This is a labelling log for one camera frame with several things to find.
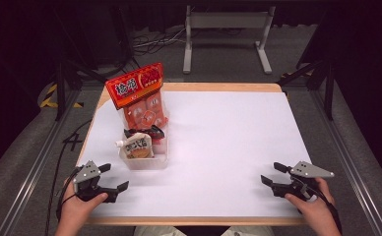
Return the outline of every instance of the metal stand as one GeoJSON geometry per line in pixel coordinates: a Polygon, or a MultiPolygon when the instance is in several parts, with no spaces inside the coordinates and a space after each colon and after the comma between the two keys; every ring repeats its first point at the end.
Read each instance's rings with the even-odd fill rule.
{"type": "Polygon", "coordinates": [[[106,78],[90,70],[89,68],[70,60],[62,60],[58,64],[56,69],[56,84],[58,92],[58,113],[56,115],[56,121],[58,121],[66,109],[66,96],[65,96],[65,81],[68,83],[70,89],[81,89],[83,83],[80,76],[76,71],[82,71],[86,75],[93,79],[102,82],[106,82],[106,78]]]}
{"type": "Polygon", "coordinates": [[[300,76],[313,71],[311,77],[308,79],[306,86],[309,90],[317,90],[320,88],[323,81],[326,81],[326,91],[324,99],[324,109],[329,120],[333,120],[332,117],[332,100],[333,100],[333,88],[334,88],[334,68],[332,67],[332,62],[330,61],[318,61],[303,68],[297,70],[296,72],[285,76],[280,81],[277,82],[279,86],[284,86],[285,84],[299,78],[300,76]]]}
{"type": "Polygon", "coordinates": [[[200,13],[191,12],[191,7],[187,6],[186,14],[186,35],[184,67],[183,73],[191,73],[192,41],[191,29],[209,29],[209,28],[262,28],[262,39],[255,42],[256,50],[261,59],[265,74],[271,74],[272,69],[265,53],[265,43],[271,28],[274,17],[275,7],[270,7],[269,12],[256,13],[223,13],[211,12],[200,13]]]}

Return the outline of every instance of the label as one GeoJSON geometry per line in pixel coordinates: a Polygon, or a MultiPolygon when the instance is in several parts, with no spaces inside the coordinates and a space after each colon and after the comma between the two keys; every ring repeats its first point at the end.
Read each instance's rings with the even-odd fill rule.
{"type": "Polygon", "coordinates": [[[159,90],[163,82],[162,64],[155,63],[105,82],[116,109],[159,90]]]}
{"type": "Polygon", "coordinates": [[[127,158],[149,158],[153,157],[151,136],[142,133],[136,133],[128,138],[123,145],[123,150],[127,158]]]}

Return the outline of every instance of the gray gripper mount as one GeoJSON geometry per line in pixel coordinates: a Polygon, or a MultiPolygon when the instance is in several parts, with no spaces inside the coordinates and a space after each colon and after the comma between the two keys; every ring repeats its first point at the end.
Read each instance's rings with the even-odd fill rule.
{"type": "Polygon", "coordinates": [[[312,165],[305,161],[299,161],[290,171],[293,175],[298,175],[306,178],[332,178],[335,177],[335,173],[312,165]]]}
{"type": "Polygon", "coordinates": [[[101,171],[98,169],[96,164],[89,160],[87,164],[78,172],[77,176],[74,178],[74,191],[78,193],[78,184],[89,179],[93,179],[99,176],[101,171]]]}

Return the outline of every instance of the metal frame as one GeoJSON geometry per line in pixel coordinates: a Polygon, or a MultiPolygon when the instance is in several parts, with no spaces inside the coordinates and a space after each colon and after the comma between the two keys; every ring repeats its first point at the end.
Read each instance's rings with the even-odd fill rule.
{"type": "Polygon", "coordinates": [[[326,125],[327,131],[332,136],[332,140],[335,143],[336,148],[339,152],[339,159],[342,166],[347,173],[348,178],[350,179],[351,186],[356,193],[357,199],[359,200],[360,205],[362,206],[363,212],[365,213],[370,226],[372,227],[373,233],[375,235],[382,236],[382,216],[378,211],[375,202],[372,200],[372,197],[369,193],[366,183],[360,177],[359,171],[356,169],[352,157],[345,146],[345,143],[341,137],[341,134],[336,127],[335,123],[332,120],[328,119],[328,114],[323,109],[323,103],[325,101],[320,95],[318,90],[312,91],[311,96],[315,102],[317,110],[320,111],[321,117],[326,125]]]}
{"type": "Polygon", "coordinates": [[[262,28],[262,38],[260,41],[255,41],[256,50],[261,59],[262,67],[265,74],[271,74],[272,69],[265,53],[265,44],[271,28],[272,19],[274,17],[275,7],[270,7],[269,12],[255,13],[201,13],[192,12],[191,7],[187,6],[185,29],[186,29],[186,44],[184,55],[183,73],[191,73],[191,57],[192,57],[192,41],[191,29],[209,29],[209,28],[245,28],[256,29],[262,28]]]}

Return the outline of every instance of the dark background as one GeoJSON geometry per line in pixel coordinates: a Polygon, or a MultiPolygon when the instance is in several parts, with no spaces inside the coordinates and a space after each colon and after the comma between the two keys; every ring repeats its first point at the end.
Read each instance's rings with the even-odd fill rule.
{"type": "MultiPolygon", "coordinates": [[[[57,58],[63,55],[91,69],[101,64],[122,66],[131,57],[132,30],[149,27],[164,31],[182,25],[185,13],[184,6],[117,6],[112,10],[62,7],[55,12],[42,8],[45,14],[40,15],[53,26],[58,41],[56,47],[51,47],[40,24],[28,17],[21,6],[0,1],[0,158],[39,112],[37,97],[54,80],[57,58]],[[102,20],[99,33],[90,27],[91,19],[102,20]],[[105,43],[92,43],[103,40],[105,43]]],[[[281,7],[276,10],[273,24],[318,24],[323,13],[322,7],[281,7]]],[[[382,166],[382,4],[349,5],[337,13],[339,20],[317,30],[300,62],[320,60],[333,52],[335,79],[382,166]]]]}

